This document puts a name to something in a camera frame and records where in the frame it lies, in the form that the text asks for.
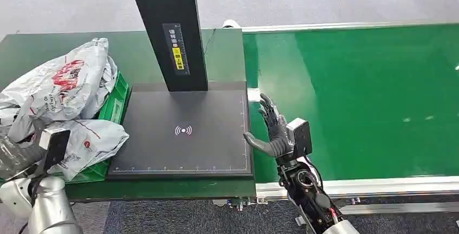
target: cable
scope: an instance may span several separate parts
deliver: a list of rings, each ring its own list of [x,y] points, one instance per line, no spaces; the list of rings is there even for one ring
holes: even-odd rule
[[[217,29],[214,28],[214,30],[212,31],[211,37],[209,38],[209,41],[207,41],[206,49],[205,49],[205,51],[204,51],[204,57],[206,56],[206,53],[207,53],[207,50],[208,50],[209,43],[211,42],[212,38],[214,37],[214,34],[215,34],[215,31],[216,31],[216,30],[217,30]]]
[[[311,162],[311,160],[309,159],[309,157],[305,156],[307,162],[312,166],[312,168],[314,168],[314,170],[316,170],[317,174],[319,175],[319,180],[320,180],[320,186],[323,188],[324,187],[324,181],[322,180],[322,175],[320,175],[320,172],[319,170],[317,169],[317,167]]]
[[[19,232],[18,232],[17,234],[22,234],[22,232],[24,232],[25,227],[27,227],[27,225],[29,225],[29,222],[26,222],[26,223],[21,227],[21,229],[19,230]]]
[[[47,176],[48,174],[46,173],[43,173],[35,178],[32,179],[31,183],[32,183],[32,190],[30,192],[30,198],[31,198],[31,201],[30,201],[30,204],[32,205],[32,207],[34,207],[35,205],[35,200],[37,199],[37,190],[38,190],[38,187],[40,186],[40,182]]]
[[[335,224],[338,224],[339,221],[338,221],[338,217],[336,216],[335,210],[334,210],[333,208],[329,208],[329,211],[330,211],[330,213],[331,213],[331,217],[333,218],[333,222],[334,222]]]

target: plastic bag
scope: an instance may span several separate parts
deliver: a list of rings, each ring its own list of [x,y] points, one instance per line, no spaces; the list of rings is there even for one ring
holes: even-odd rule
[[[67,180],[86,167],[114,156],[129,138],[123,126],[107,120],[71,120],[48,127],[57,128],[69,129],[70,139],[64,160],[49,172],[63,172]]]
[[[17,144],[7,136],[0,137],[0,178],[13,177],[43,158],[45,150],[33,142]]]
[[[0,134],[8,130],[8,137],[19,142],[33,132],[34,118],[47,123],[91,119],[112,91],[116,73],[106,38],[38,66],[0,93]]]

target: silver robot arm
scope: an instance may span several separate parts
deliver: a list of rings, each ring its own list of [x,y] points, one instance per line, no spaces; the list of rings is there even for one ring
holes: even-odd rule
[[[29,218],[29,234],[83,234],[62,179],[48,176],[40,180],[34,201],[28,194],[30,183],[31,178],[20,178],[0,187],[2,202],[16,216]]]
[[[0,138],[0,165],[7,172],[2,175],[6,182],[0,187],[0,199],[16,216],[28,218],[29,234],[83,234],[65,194],[65,182],[46,174],[63,160],[70,131],[48,131],[36,121],[34,127],[37,139],[29,148]]]

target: robotic hand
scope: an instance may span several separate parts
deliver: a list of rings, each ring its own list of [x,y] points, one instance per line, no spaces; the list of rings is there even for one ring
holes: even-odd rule
[[[272,100],[264,94],[260,96],[263,109],[259,113],[265,120],[270,141],[261,141],[246,132],[247,143],[276,159],[279,185],[287,190],[289,200],[313,233],[358,234],[323,190],[320,174],[317,172],[319,177],[316,177],[312,172],[315,167],[307,158],[312,153],[309,123],[296,118],[287,124]]]

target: label sticker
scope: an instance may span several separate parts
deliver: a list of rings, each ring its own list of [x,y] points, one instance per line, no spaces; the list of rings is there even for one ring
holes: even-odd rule
[[[171,52],[176,75],[189,75],[188,60],[180,24],[162,24],[167,46]]]

